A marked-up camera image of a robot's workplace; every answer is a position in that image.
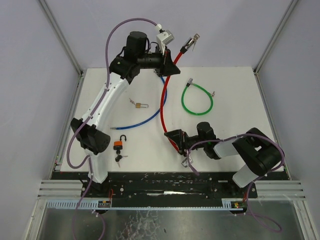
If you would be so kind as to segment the green cable lock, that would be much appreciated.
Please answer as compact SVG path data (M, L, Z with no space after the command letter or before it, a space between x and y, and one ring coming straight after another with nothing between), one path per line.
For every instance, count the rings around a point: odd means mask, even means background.
M186 98L186 94L187 94L187 91L188 89L193 86L194 88L198 89L200 92L202 92L208 99L209 101L209 105L206 109L204 109L204 105L205 105L205 102L204 102L204 99L202 98L199 98L198 95L194 96L192 98L193 102L194 102L194 105L197 103L199 106L202 106L202 111L194 111L192 109L189 108L189 106L186 104L186 101L185 101L185 98ZM207 89L205 89L204 87L202 87L201 85L197 84L197 83L194 83L193 82L193 78L189 78L183 91L182 91L182 94L181 94L181 106L182 108L190 115L193 115L193 116L204 116L204 115L207 115L208 113L210 113L213 108L214 108L214 105L215 105L215 102L214 102L214 97L216 95L216 92L215 91L212 91L212 92L209 92Z

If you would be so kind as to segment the red cable lock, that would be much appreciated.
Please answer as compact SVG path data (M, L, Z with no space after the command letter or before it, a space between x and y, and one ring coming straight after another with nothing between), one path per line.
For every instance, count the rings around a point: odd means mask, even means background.
M177 56L175 57L174 61L173 61L173 66L176 67L178 61L180 60L180 58L191 48L191 47L195 47L197 41L199 40L200 35L198 33L196 33L193 37L190 37L186 43L181 47L179 53L177 54ZM160 99L160 108L159 108L159 114L160 114L160 122L161 122L161 126L163 129L163 132L166 133L167 132L167 127L165 124L165 118L164 118L164 106L165 106L165 101L167 99L167 95L168 95L168 84L171 78L171 74L169 76L166 77L165 82L164 82L164 86L162 89L162 93L161 93L161 99Z

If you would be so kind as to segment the brass padlock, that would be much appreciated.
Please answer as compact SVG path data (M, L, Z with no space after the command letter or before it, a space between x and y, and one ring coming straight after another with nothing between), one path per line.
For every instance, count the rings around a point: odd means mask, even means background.
M137 103L135 104L135 107L136 107L137 109L141 109L141 108L148 108L149 105L146 104L146 103L137 102Z

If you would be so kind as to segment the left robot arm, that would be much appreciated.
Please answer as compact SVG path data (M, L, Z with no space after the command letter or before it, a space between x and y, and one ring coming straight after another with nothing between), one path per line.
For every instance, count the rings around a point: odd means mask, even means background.
M122 48L107 70L108 77L100 92L80 118L73 118L70 126L72 140L78 140L89 163L89 178L97 184L103 183L108 176L107 161L103 152L111 142L111 137L104 133L107 119L112 108L124 90L132 83L142 69L154 69L159 77L180 74L172 61L167 45L174 40L169 30L160 30L156 35L155 51L150 51L147 35L132 31Z

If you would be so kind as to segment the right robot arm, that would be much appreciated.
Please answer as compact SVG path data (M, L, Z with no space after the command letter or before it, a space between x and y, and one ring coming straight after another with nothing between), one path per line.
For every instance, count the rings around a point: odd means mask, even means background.
M284 164L285 153L282 148L256 127L225 139L217 138L214 129L206 121L198 123L196 129L197 135L194 136L189 136L182 129L164 133L177 147L177 152L185 157L186 166L196 175L199 172L192 166L191 151L198 149L203 149L206 156L214 160L239 155L245 165L232 177L239 188L278 170Z

